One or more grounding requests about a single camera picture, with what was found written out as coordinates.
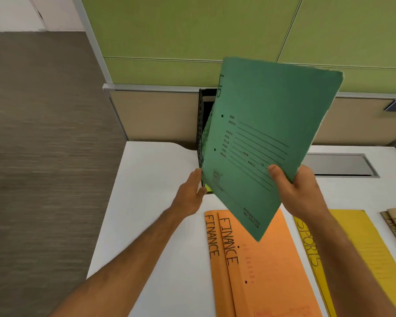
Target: person's right hand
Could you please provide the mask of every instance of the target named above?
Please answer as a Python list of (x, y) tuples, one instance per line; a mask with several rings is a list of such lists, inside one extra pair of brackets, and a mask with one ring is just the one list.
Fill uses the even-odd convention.
[(330, 215), (310, 168), (301, 165), (293, 183), (289, 182), (279, 166), (271, 165), (268, 170), (277, 185), (283, 205), (293, 216), (311, 224)]

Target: green partition panel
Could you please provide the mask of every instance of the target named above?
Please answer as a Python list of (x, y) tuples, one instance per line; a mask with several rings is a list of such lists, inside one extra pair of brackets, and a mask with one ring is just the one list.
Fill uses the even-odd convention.
[[(114, 83), (216, 87), (221, 63), (105, 59)], [(317, 67), (345, 74), (340, 91), (396, 93), (396, 70)]]
[(82, 0), (105, 58), (268, 61), (276, 60), (299, 1)]
[(280, 62), (396, 68), (396, 0), (303, 0)]

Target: brown carpet floor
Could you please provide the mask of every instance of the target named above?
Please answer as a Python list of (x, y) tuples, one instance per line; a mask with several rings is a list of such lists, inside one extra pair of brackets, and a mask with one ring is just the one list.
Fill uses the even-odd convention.
[(125, 146), (81, 32), (0, 33), (0, 316), (85, 280)]

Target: green folder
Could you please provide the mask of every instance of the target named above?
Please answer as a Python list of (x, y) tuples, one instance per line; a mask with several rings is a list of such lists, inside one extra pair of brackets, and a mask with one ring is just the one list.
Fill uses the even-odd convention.
[(281, 203), (267, 167), (293, 181), (342, 81), (339, 71), (223, 60), (203, 135), (203, 181), (257, 241)]

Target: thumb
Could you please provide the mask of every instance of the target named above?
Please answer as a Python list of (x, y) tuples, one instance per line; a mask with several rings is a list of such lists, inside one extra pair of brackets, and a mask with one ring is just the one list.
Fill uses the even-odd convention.
[(207, 188), (206, 187), (201, 187), (198, 192), (197, 192), (197, 196), (200, 200), (202, 200), (202, 198), (204, 197), (204, 195), (207, 193)]
[(285, 173), (278, 165), (272, 164), (268, 167), (268, 170), (280, 193), (289, 191), (292, 188), (292, 184), (286, 178)]

